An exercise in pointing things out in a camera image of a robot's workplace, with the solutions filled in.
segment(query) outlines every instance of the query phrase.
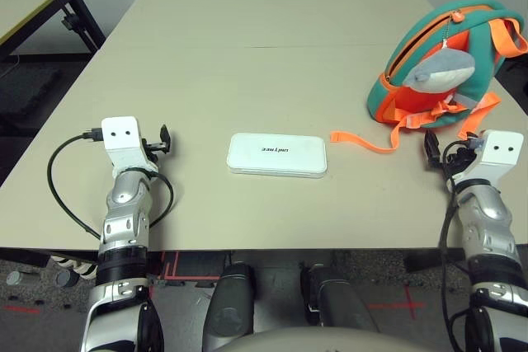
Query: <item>teal backpack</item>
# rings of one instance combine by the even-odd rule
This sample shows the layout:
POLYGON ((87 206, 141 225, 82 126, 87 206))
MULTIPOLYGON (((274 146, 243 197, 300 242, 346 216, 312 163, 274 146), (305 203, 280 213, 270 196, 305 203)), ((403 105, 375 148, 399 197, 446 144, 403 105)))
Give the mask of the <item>teal backpack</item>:
POLYGON ((498 103, 489 83, 506 57, 528 52, 522 17, 494 0, 461 0, 438 7, 402 39, 372 87, 367 106, 380 123, 396 124, 391 148, 355 134, 332 132, 331 142, 352 142, 378 153, 399 145, 400 128, 441 127, 464 120, 466 138, 498 103))

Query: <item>white power bank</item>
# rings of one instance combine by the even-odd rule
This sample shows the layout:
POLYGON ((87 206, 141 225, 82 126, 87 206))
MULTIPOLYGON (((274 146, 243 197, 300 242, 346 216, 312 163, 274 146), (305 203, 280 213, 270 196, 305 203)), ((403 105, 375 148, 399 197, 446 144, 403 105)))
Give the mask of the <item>white power bank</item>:
POLYGON ((322 177, 327 154, 315 136, 239 133, 231 138, 228 167, 233 173, 322 177))

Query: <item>table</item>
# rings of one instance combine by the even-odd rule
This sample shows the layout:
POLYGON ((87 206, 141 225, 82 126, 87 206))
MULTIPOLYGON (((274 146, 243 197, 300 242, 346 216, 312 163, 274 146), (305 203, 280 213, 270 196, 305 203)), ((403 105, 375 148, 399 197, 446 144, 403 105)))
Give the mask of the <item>table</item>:
MULTIPOLYGON (((334 129, 388 144, 366 96, 403 34, 431 10, 426 0, 136 0, 73 84, 0 189, 1 246, 97 249, 54 202, 45 180, 50 154, 101 119, 135 115, 174 152, 160 170, 178 193, 151 232, 153 250, 400 248, 436 246, 448 200, 427 171, 423 134, 403 133, 396 153, 330 144, 334 129), (237 132, 325 139, 319 180, 234 175, 226 157, 237 132)), ((483 128, 526 135, 526 117, 496 82, 502 104, 483 128)), ((442 145, 458 126, 439 130, 442 145)), ((501 183, 518 243, 528 240, 528 148, 501 183)), ((102 143, 68 147, 54 180, 66 204, 100 229, 112 187, 102 143)), ((154 184, 157 213, 167 198, 154 184)), ((457 222, 450 244, 460 236, 457 222)))
MULTIPOLYGON (((61 0, 69 4, 78 15, 86 31, 97 47, 101 47, 105 36, 94 20, 83 0, 61 0)), ((48 21, 60 5, 54 0, 0 0, 0 60, 48 21)))

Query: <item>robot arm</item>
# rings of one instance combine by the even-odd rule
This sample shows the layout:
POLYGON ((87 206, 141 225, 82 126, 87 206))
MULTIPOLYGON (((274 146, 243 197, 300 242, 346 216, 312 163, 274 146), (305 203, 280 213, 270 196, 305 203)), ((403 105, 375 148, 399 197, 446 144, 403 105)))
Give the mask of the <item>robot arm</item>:
POLYGON ((170 137, 163 126, 163 142, 147 145, 134 117, 104 119, 101 126, 115 183, 106 198, 96 286, 90 292, 81 351, 163 351, 146 271, 150 184, 158 172, 153 152, 167 153, 170 137))
MULTIPOLYGON (((516 165, 522 141, 521 134, 488 130, 447 158, 472 284, 465 323, 468 351, 528 347, 528 287, 510 231, 512 214, 497 189, 499 179, 516 165)), ((426 152, 435 166, 437 144, 427 132, 426 152)))

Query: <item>black cable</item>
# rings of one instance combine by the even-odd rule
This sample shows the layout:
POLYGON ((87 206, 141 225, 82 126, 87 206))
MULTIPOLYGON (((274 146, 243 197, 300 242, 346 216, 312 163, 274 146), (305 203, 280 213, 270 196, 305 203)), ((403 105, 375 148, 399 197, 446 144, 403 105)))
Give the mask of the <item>black cable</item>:
POLYGON ((171 182, 168 181, 168 178, 165 175, 163 175, 163 174, 161 174, 159 172, 149 171, 149 170, 144 169, 144 168, 131 167, 131 168, 125 169, 125 172, 127 172, 127 171, 143 172, 149 178, 157 177, 159 180, 161 180, 163 183, 165 183, 165 185, 168 188, 168 192, 169 192, 169 195, 170 195, 169 200, 168 200, 168 204, 165 207, 165 209, 160 213, 160 215, 153 222, 150 223, 150 228, 152 228, 156 224, 158 224, 160 221, 162 221, 162 219, 165 216, 167 216, 167 214, 171 211, 172 203, 174 202, 174 189, 172 188, 171 182))
POLYGON ((452 261, 451 264, 454 265, 457 268, 457 270, 463 272, 466 275, 469 275, 469 271, 467 268, 464 268, 462 265, 455 263, 454 261, 452 261))
POLYGON ((469 313, 469 308, 466 308, 460 312, 457 312, 456 314, 454 314, 450 319, 449 319, 449 329, 450 329, 450 332, 451 334, 453 333, 453 325, 455 324, 455 321, 459 318, 459 317, 463 317, 465 315, 467 315, 469 313))
POLYGON ((53 167, 53 161, 55 160, 57 155, 59 155, 61 150, 63 148, 65 148, 66 146, 68 146, 70 143, 73 143, 73 142, 75 142, 77 140, 81 140, 81 139, 85 139, 85 138, 87 138, 86 134, 74 136, 73 138, 68 139, 66 142, 64 142, 63 144, 61 144, 60 146, 58 146, 55 149, 55 151, 53 152, 53 154, 51 155, 51 157, 49 158, 49 161, 48 161, 48 171, 47 171, 48 187, 51 190, 51 194, 54 196, 55 200, 57 201, 57 204, 59 204, 59 206, 63 209, 63 211, 66 212, 66 214, 68 214, 68 216, 70 218, 72 218, 72 220, 75 223, 77 223, 79 226, 81 226, 84 229, 84 231, 89 232, 95 238, 100 239, 101 236, 97 232, 95 232, 93 230, 93 228, 90 228, 80 218, 75 216, 75 214, 73 214, 73 212, 71 210, 69 210, 69 208, 66 206, 66 204, 60 199, 59 193, 57 193, 57 190, 55 189, 55 186, 54 186, 54 183, 53 183, 53 177, 52 177, 52 174, 51 174, 52 167, 53 167))
POLYGON ((165 216, 167 216, 167 214, 171 211, 172 203, 174 202, 174 189, 172 188, 171 182, 168 181, 168 178, 166 178, 165 175, 162 175, 161 173, 158 173, 158 172, 153 172, 153 173, 156 175, 156 177, 159 180, 161 180, 163 183, 165 183, 165 185, 168 188, 168 192, 169 192, 170 198, 168 200, 167 206, 165 207, 165 210, 163 210, 163 212, 161 212, 161 214, 156 218, 156 220, 154 220, 153 222, 150 223, 150 228, 154 227, 165 216))
POLYGON ((451 224, 451 219, 453 216, 455 216, 456 210, 458 209, 455 198, 456 198, 456 192, 455 192, 455 180, 453 179, 453 176, 451 175, 451 172, 449 171, 447 167, 447 153, 449 150, 456 145, 467 145, 467 142, 464 140, 457 140, 455 142, 452 142, 448 144, 444 152, 442 153, 442 169, 444 171, 445 178, 450 182, 451 184, 451 192, 450 192, 450 200, 447 205, 447 209, 445 210, 445 217, 444 217, 444 223, 442 224, 442 229, 440 232, 440 241, 438 243, 440 247, 440 257, 441 257, 441 263, 442 263, 442 280, 441 280, 441 306, 442 306, 442 316, 444 317, 444 323, 445 323, 445 329, 447 330, 447 335, 449 336, 449 341, 451 343, 451 347, 455 352, 463 352, 463 350, 459 347, 455 335, 453 334, 452 325, 450 324, 450 320, 452 318, 449 318, 449 314, 447 312, 447 300, 446 300, 446 284, 447 284, 447 233, 449 232, 449 226, 451 224))
MULTIPOLYGON (((93 230, 93 228, 90 228, 87 226, 80 218, 78 218, 69 208, 66 206, 66 204, 61 200, 59 193, 55 189, 53 177, 52 177, 52 169, 53 169, 53 163, 55 158, 59 155, 59 153, 69 144, 76 142, 81 139, 93 139, 94 142, 99 142, 103 140, 102 137, 102 130, 100 128, 94 128, 89 132, 86 132, 81 135, 74 136, 73 138, 68 139, 66 142, 62 143, 60 146, 58 146, 48 161, 48 169, 47 169, 47 176, 48 176, 48 187, 51 190, 51 194, 54 196, 55 200, 57 201, 57 204, 63 209, 66 214, 72 218, 72 220, 77 223, 79 226, 81 226, 84 231, 89 232, 92 234, 95 238, 101 239, 101 236, 93 230)), ((168 178, 165 177, 165 175, 162 175, 159 172, 155 171, 149 171, 144 168, 140 167, 131 167, 126 169, 125 171, 140 171, 143 172, 147 177, 153 178, 157 177, 160 179, 168 188, 170 199, 168 202, 167 207, 161 212, 161 214, 150 223, 150 228, 154 227, 156 224, 158 224, 167 214, 170 212, 172 203, 174 202, 174 189, 172 188, 171 182, 168 180, 168 178)))

